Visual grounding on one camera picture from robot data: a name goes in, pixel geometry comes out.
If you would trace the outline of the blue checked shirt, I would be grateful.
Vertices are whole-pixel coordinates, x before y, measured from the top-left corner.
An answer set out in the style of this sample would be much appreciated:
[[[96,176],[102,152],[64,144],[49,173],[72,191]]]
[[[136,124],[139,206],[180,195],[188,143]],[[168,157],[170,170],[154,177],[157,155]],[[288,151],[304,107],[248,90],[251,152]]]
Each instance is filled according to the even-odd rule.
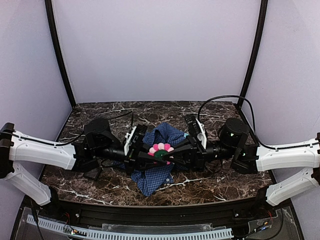
[[[168,143],[172,147],[186,139],[187,133],[163,122],[155,127],[152,131],[144,135],[143,142],[148,145],[147,150],[158,143]],[[171,171],[174,168],[173,163],[166,163],[164,166],[148,169],[145,172],[134,171],[131,179],[137,184],[141,193],[149,197],[160,186],[172,184]]]

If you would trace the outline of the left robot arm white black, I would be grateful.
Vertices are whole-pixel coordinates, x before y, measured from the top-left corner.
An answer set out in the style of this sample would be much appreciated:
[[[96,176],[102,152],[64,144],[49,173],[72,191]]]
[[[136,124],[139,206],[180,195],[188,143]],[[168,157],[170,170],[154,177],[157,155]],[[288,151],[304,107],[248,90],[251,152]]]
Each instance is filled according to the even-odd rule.
[[[0,177],[39,206],[58,205],[57,192],[24,169],[21,161],[80,173],[98,168],[98,159],[103,158],[123,163],[128,174],[165,166],[167,161],[149,153],[143,142],[146,131],[145,125],[135,126],[122,144],[112,134],[109,120],[97,118],[84,126],[83,142],[59,143],[27,136],[7,122],[0,130]]]

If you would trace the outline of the pink pompom brooch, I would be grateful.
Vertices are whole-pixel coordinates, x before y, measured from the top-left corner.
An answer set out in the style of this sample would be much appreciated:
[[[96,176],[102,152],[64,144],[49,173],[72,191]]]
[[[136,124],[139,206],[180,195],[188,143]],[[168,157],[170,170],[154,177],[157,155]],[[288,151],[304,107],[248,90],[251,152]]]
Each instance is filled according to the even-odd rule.
[[[174,148],[169,143],[155,143],[148,151],[148,155],[152,156],[156,160],[162,160],[163,156],[172,152]]]

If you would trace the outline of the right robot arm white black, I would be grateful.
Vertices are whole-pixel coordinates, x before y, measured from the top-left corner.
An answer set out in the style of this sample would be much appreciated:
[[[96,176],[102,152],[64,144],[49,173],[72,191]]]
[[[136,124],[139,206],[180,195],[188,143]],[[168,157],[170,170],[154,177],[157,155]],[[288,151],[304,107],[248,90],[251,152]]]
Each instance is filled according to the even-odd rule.
[[[261,188],[256,204],[277,206],[281,202],[320,185],[320,138],[287,145],[247,144],[250,127],[238,118],[228,118],[209,141],[203,124],[193,115],[186,117],[187,138],[163,154],[161,159],[189,169],[202,170],[205,163],[231,159],[230,167],[240,174],[257,174],[274,169],[302,169],[293,176]]]

